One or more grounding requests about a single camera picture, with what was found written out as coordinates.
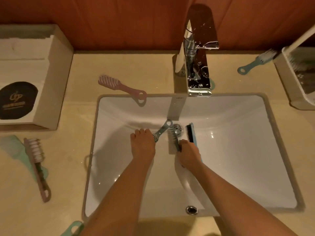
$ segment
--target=faucet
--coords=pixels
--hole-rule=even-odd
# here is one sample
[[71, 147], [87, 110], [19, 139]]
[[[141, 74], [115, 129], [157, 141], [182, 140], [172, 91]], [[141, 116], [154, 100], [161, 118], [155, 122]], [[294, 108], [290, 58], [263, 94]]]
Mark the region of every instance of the faucet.
[[219, 48], [211, 9], [203, 4], [191, 5], [184, 29], [184, 39], [176, 56], [175, 74], [186, 77], [189, 96], [210, 96], [212, 86], [206, 50]]

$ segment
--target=sink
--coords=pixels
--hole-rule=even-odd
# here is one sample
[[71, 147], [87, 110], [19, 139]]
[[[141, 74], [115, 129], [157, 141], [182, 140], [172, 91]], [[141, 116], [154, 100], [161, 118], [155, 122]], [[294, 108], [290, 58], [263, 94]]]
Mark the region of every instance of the sink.
[[[302, 199], [267, 98], [262, 94], [101, 96], [96, 114], [83, 215], [90, 216], [132, 160], [130, 134], [157, 131], [166, 121], [194, 123], [203, 162], [271, 212], [299, 211]], [[156, 144], [140, 218], [217, 216], [195, 177], [175, 157], [167, 133]]]

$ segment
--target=box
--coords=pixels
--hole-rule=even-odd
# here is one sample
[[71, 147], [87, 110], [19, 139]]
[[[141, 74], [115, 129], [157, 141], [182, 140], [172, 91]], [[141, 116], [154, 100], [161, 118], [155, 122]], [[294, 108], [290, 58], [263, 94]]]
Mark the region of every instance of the box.
[[72, 57], [57, 25], [0, 25], [0, 131], [57, 129]]

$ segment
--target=wooden wall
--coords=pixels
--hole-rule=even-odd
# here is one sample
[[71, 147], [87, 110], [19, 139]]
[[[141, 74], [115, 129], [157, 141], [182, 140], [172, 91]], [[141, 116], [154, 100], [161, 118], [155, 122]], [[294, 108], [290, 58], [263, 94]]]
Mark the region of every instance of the wooden wall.
[[77, 50], [173, 50], [192, 3], [212, 9], [225, 50], [282, 47], [315, 24], [315, 0], [0, 0], [0, 23], [56, 23]]

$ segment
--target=countertop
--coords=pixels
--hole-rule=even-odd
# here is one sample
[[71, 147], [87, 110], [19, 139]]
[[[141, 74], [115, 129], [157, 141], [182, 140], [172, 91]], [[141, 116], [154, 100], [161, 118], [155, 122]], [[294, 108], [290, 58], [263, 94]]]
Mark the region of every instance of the countertop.
[[[48, 168], [50, 202], [43, 203], [37, 183], [18, 161], [0, 150], [0, 234], [59, 236], [81, 211], [96, 103], [102, 94], [123, 94], [97, 84], [100, 74], [120, 79], [149, 94], [174, 93], [170, 52], [81, 53], [73, 56], [65, 99], [56, 131], [0, 133], [20, 139], [39, 138]], [[315, 111], [300, 111], [289, 101], [272, 62], [252, 69], [247, 75], [237, 68], [257, 55], [207, 54], [213, 93], [265, 93], [271, 104], [282, 140], [302, 192], [303, 213], [276, 216], [299, 236], [315, 232]], [[212, 217], [166, 218], [139, 222], [138, 235], [221, 235]]]

